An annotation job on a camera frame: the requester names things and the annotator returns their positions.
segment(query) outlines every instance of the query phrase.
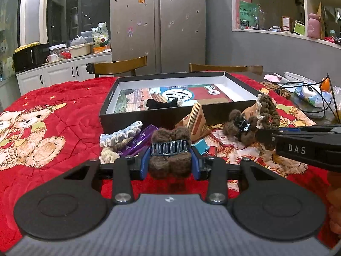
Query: fridge door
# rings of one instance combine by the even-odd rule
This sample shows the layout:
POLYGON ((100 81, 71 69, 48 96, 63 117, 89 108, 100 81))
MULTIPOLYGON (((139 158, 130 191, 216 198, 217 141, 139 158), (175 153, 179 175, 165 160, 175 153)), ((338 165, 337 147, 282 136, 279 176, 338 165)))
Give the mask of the fridge door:
POLYGON ((205 0, 160 0, 162 73, 205 64, 205 0))
POLYGON ((110 0, 113 61, 147 55, 137 75, 155 74, 154 0, 110 0))

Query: window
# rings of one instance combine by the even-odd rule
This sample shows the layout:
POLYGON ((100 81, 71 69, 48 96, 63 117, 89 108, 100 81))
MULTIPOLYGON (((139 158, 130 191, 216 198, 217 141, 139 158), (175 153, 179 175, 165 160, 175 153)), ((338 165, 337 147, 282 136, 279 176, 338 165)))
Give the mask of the window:
POLYGON ((100 22, 106 22, 110 33, 110 0, 48 0, 47 35, 52 45, 69 45, 100 22))
POLYGON ((15 49, 20 46, 20 0, 0 0, 0 10, 0 70, 2 71, 2 61, 6 63, 15 49))

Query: plastic container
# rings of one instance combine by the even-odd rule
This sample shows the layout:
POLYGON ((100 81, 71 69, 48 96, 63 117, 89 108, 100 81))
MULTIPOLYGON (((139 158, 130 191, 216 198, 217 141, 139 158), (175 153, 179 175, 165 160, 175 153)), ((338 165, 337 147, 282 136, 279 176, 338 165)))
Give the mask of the plastic container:
POLYGON ((321 37, 321 23, 319 16, 314 13, 308 14, 308 37, 320 39, 321 37))
POLYGON ((81 32, 82 37, 92 37, 92 31, 81 32))
POLYGON ((86 37, 84 37, 84 39, 85 39, 85 41, 86 41, 87 43, 92 43, 92 42, 93 42, 92 36, 86 36, 86 37))
POLYGON ((90 43, 85 43, 69 47, 71 57, 76 58, 90 54, 90 46, 90 43))
POLYGON ((94 49, 93 49, 93 52, 94 52, 95 54, 98 54, 98 53, 100 53, 100 52, 103 52, 105 49, 106 49, 105 46, 103 46, 103 47, 97 47, 97 48, 94 48, 94 49))

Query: pink thermos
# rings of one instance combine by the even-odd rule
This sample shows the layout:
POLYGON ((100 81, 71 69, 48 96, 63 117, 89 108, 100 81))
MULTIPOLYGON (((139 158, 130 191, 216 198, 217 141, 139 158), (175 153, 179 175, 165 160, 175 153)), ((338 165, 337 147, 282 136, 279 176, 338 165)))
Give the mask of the pink thermos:
POLYGON ((319 16, 314 13, 308 14, 308 37, 320 39, 321 37, 321 24, 319 16))

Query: dining table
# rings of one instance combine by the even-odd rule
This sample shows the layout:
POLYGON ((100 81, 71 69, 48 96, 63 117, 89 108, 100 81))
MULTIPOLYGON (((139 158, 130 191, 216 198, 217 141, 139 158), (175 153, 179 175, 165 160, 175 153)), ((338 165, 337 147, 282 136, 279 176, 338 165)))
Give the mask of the dining table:
MULTIPOLYGON (((281 126, 314 124, 300 111, 298 101, 285 99, 246 75, 232 75, 271 96, 281 116, 281 126)), ((100 156, 99 137, 103 129, 99 112, 116 79, 101 77, 37 89, 21 96, 1 113, 0 251, 9 250, 22 237, 13 216, 14 205, 22 195, 86 160, 100 156)), ((256 146, 244 151, 236 149, 235 143, 222 139, 221 126, 210 124, 211 133, 205 140, 217 147, 227 163, 233 161, 238 164, 242 157, 250 156, 273 172, 314 192, 326 207, 330 206, 326 199, 329 186, 327 171, 313 166, 296 167, 286 160, 278 163, 273 152, 261 151, 256 146)), ((229 182, 230 198, 239 195, 235 183, 229 182)), ((207 181, 196 181, 193 176, 157 180, 147 175, 144 181, 132 182, 135 197, 141 193, 199 193, 204 198, 207 185, 207 181)), ((104 180, 102 196, 110 198, 111 188, 112 181, 104 180)), ((318 238, 328 247, 333 247, 338 236, 330 231, 328 223, 327 216, 318 238)))

